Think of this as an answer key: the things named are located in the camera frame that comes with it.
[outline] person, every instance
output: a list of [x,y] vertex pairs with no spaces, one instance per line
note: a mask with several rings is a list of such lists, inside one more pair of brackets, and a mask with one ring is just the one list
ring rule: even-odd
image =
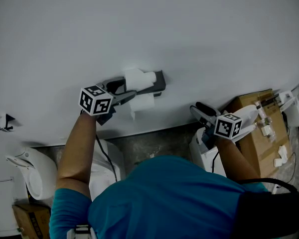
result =
[[218,138],[215,144],[227,178],[181,157],[159,156],[139,164],[92,202],[95,134],[95,118],[82,113],[58,166],[52,239],[66,238],[81,224],[89,224],[98,239],[229,238],[239,196],[266,190],[261,183],[236,183],[259,175],[232,141]]

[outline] forearm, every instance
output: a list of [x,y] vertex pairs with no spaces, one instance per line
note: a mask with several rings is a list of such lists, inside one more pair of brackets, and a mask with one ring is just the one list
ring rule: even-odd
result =
[[219,138],[215,144],[227,178],[233,181],[259,178],[255,169],[232,141]]
[[57,188],[70,188],[90,196],[88,185],[95,134],[95,118],[82,113],[66,142],[58,167]]

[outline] fiducial marker cube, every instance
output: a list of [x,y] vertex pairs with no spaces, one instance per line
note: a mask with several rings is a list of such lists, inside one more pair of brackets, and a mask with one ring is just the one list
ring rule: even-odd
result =
[[242,119],[233,114],[218,116],[214,134],[226,139],[234,139],[239,135]]
[[113,96],[97,85],[82,88],[79,106],[89,115],[109,113]]

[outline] teal shirt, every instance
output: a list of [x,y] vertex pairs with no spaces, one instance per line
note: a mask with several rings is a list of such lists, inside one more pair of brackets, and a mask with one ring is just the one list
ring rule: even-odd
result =
[[141,163],[93,202],[58,189],[50,237],[66,238],[76,225],[90,224],[98,239],[229,238],[246,191],[266,189],[261,183],[239,185],[180,157],[160,156]]

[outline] concrete floor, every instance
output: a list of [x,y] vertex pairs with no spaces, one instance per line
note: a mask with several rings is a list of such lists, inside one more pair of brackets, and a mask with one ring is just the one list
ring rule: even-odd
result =
[[[141,135],[109,139],[108,141],[116,145],[123,153],[126,173],[129,174],[139,163],[155,156],[177,155],[191,161],[188,145],[200,127],[201,124],[197,122]],[[299,132],[297,128],[291,128],[290,130],[290,143],[296,156],[293,155],[273,177],[288,182],[293,175],[294,168],[296,168],[290,184],[293,184],[299,190]],[[40,147],[38,150],[48,155],[58,164],[63,148],[63,146]],[[265,186],[270,191],[274,187],[273,184],[265,184]],[[277,193],[283,192],[287,192],[287,190],[280,188],[277,191]],[[52,199],[45,201],[45,203],[51,206]],[[292,235],[284,239],[295,238],[297,236]]]

